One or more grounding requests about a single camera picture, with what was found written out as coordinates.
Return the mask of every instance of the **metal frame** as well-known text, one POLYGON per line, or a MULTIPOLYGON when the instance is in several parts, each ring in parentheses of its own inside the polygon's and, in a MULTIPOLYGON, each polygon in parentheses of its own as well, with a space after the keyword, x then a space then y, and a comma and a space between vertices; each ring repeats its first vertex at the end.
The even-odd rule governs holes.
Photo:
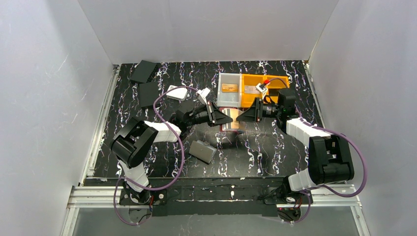
MULTIPOLYGON (((314 100, 317 104, 319 111, 319 116, 323 121, 322 113, 320 106, 317 101, 316 92, 314 90, 313 80, 308 68, 308 64, 304 64, 304 68, 307 74, 307 78, 312 89, 312 94, 314 100)), ((110 81, 109 87, 107 89, 107 94, 104 100, 103 107, 101 109, 99 121, 94 133, 94 138, 90 147, 90 156, 88 158, 87 164, 84 168, 82 179, 80 180, 80 186, 74 187, 71 191, 69 201, 68 201, 68 211, 65 218, 65 223, 61 232, 62 236, 71 236, 73 235, 75 224, 77 221, 78 213, 80 208, 113 208, 113 195, 115 192, 115 187, 103 186, 103 187, 86 187, 84 185, 84 180, 94 174, 94 166, 97 160, 97 153, 99 151, 101 138, 103 136, 105 123, 107 120, 107 115, 109 113, 109 108, 113 98, 114 90, 116 87, 116 81, 119 76, 120 66, 115 68, 114 75, 110 81)), ((349 194, 356 191, 353 184, 331 184, 331 188, 337 192, 349 194)), ((148 208, 148 206, 120 206, 119 197, 121 190, 118 190, 116 193, 116 203, 117 208, 148 208)), ((355 224, 357 231, 360 236, 369 236, 369 230, 366 225, 365 219, 362 214, 362 204, 360 203, 359 197, 355 198, 342 198, 339 197, 325 188, 319 188, 311 191, 313 204, 312 207, 350 207, 352 215, 355 219, 355 224)), ((288 204, 278 204, 276 205, 280 208, 293 207, 288 204)))
POLYGON ((87 177, 94 175, 94 167, 97 161, 98 151, 100 150, 100 143, 103 137, 104 128, 106 127, 107 116, 109 114, 110 106, 112 104, 113 94, 115 93, 116 82, 120 73, 120 65, 115 65, 112 79, 107 88, 106 97, 104 98, 103 106, 101 107, 100 116, 98 117, 97 127, 95 128, 94 136, 89 150, 89 158, 83 170, 80 185, 84 185, 84 180, 87 177))

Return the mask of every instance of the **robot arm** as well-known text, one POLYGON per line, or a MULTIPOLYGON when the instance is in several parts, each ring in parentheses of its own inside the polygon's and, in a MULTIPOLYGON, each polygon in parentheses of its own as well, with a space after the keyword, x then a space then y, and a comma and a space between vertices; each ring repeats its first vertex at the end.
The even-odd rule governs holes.
MULTIPOLYGON (((171 128, 184 139, 192 126, 207 123, 209 126, 217 126, 232 122, 233 119, 224 113, 210 101, 204 100, 206 104, 194 109, 194 103, 181 103, 176 114, 170 119, 168 124, 171 128)), ((143 166, 143 160, 148 154, 153 143, 157 142, 177 142, 175 134, 164 123, 154 123, 139 120, 135 117, 130 118, 126 125, 114 136, 109 143, 112 152, 117 156, 125 175, 128 179, 135 181, 142 186, 148 186, 149 180, 143 166)), ((138 201, 143 200, 142 188, 129 184, 126 190, 135 195, 138 201)))
POLYGON ((354 168, 347 141, 337 135, 315 129, 299 117, 294 91, 279 91, 278 103, 264 104, 255 98, 252 106, 237 117, 238 121, 260 122, 262 118, 276 119, 277 126, 308 147, 308 168, 284 179, 286 195, 325 183, 351 180, 354 168))

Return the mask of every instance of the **orange object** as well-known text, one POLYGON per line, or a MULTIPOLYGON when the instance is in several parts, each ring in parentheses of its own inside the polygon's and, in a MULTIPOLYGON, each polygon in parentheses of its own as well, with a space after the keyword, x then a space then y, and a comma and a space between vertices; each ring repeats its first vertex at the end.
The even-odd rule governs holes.
POLYGON ((237 84, 222 84, 222 92, 239 92, 237 84))
POLYGON ((287 86, 289 87, 287 76, 242 74, 242 84, 241 84, 242 100, 241 100, 240 107, 248 108, 252 105, 253 100, 256 97, 262 97, 259 91, 256 90, 255 86, 258 85, 259 83, 262 84, 265 80, 270 81, 270 84, 267 85, 267 88, 268 88, 267 94, 271 96, 271 99, 275 103, 278 102, 278 95, 275 91, 278 91, 279 89, 284 89, 286 88, 286 86, 280 80, 272 80, 273 78, 281 78, 283 81, 286 82, 287 86))

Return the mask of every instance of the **gray block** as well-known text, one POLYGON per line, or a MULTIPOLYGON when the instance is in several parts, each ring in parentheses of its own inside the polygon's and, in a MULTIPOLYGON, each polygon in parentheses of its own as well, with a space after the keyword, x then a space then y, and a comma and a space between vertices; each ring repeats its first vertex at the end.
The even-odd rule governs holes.
POLYGON ((197 157, 201 161, 210 164, 217 149, 210 146, 209 143, 203 143, 200 140, 193 141, 190 148, 190 154, 197 157))

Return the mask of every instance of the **clear plastic container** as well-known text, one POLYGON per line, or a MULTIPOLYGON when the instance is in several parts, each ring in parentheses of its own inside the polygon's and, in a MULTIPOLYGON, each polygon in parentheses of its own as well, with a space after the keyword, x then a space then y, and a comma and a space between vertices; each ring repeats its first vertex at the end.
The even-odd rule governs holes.
POLYGON ((242 83, 241 74, 219 73, 219 86, 217 89, 217 106, 218 107, 236 107, 239 108, 242 98, 240 85, 242 83))

